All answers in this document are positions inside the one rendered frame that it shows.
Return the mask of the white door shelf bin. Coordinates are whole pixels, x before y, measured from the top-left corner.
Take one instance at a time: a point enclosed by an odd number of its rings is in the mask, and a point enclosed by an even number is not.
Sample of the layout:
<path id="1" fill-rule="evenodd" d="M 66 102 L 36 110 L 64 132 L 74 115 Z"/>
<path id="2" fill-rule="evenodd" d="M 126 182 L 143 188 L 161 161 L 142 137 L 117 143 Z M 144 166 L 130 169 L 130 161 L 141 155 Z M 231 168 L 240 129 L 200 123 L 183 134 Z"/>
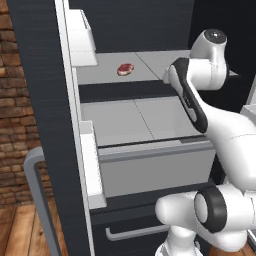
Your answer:
<path id="1" fill-rule="evenodd" d="M 98 60 L 92 29 L 84 11 L 81 9 L 68 10 L 66 22 L 72 66 L 97 66 Z"/>
<path id="2" fill-rule="evenodd" d="M 107 206 L 102 182 L 97 141 L 91 120 L 80 121 L 80 139 L 89 209 L 99 209 Z"/>

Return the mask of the red raw steak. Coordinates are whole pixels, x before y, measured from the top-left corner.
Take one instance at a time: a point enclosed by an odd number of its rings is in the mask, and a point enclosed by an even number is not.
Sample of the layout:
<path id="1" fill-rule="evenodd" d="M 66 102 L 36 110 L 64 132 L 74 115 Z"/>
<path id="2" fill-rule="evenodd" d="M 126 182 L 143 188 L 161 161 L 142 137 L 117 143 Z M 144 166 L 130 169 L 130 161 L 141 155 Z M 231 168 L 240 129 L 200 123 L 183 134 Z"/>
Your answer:
<path id="1" fill-rule="evenodd" d="M 117 74 L 119 76 L 126 76 L 126 75 L 129 75 L 133 69 L 134 69 L 133 64 L 130 64 L 130 63 L 121 64 L 117 69 Z"/>

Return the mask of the grey fridge shelf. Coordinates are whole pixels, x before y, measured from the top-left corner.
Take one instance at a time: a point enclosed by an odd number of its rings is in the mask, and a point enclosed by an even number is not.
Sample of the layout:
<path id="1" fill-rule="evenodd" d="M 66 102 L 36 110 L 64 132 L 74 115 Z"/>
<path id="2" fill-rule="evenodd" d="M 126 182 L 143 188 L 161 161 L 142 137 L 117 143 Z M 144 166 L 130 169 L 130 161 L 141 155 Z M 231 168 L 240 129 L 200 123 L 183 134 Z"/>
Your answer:
<path id="1" fill-rule="evenodd" d="M 165 69 L 179 57 L 188 57 L 189 50 L 98 53 L 98 65 L 79 67 L 79 85 L 107 84 L 137 81 L 161 80 Z M 134 70 L 127 76 L 119 76 L 117 69 L 121 64 L 131 63 Z"/>
<path id="2" fill-rule="evenodd" d="M 81 115 L 93 122 L 99 146 L 202 138 L 177 97 L 82 103 Z"/>

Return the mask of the dark grey fridge door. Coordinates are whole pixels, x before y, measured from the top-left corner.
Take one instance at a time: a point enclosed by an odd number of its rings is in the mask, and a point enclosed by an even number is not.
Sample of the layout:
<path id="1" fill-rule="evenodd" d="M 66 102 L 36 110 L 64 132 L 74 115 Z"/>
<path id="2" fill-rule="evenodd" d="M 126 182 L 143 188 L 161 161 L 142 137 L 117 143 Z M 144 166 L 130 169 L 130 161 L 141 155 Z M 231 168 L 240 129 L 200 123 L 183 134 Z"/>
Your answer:
<path id="1" fill-rule="evenodd" d="M 95 256 L 63 0 L 7 0 L 69 256 Z"/>

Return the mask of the dark freezer drawer front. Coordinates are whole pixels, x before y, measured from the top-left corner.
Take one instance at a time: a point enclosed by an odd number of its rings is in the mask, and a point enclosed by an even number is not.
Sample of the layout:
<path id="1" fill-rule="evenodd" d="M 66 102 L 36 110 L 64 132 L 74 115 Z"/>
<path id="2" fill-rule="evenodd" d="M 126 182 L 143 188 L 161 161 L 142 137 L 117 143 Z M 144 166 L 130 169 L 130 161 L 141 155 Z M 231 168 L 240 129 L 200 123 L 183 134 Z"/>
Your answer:
<path id="1" fill-rule="evenodd" d="M 107 206 L 90 211 L 96 256 L 154 256 L 157 247 L 164 242 L 168 232 L 111 241 L 106 229 L 115 235 L 123 232 L 160 226 L 155 215 L 158 198 L 182 192 L 198 191 L 213 185 L 212 181 L 136 193 L 107 199 Z"/>

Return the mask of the grey fridge crisper drawer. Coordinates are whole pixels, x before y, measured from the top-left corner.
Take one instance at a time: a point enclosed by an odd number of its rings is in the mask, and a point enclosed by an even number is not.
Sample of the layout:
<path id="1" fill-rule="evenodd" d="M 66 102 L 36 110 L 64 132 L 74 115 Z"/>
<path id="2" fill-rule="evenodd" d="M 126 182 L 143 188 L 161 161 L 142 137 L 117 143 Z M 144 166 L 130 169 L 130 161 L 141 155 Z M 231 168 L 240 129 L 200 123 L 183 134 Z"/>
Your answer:
<path id="1" fill-rule="evenodd" d="M 115 197 L 205 183 L 214 157 L 215 150 L 207 140 L 101 148 L 104 192 Z"/>

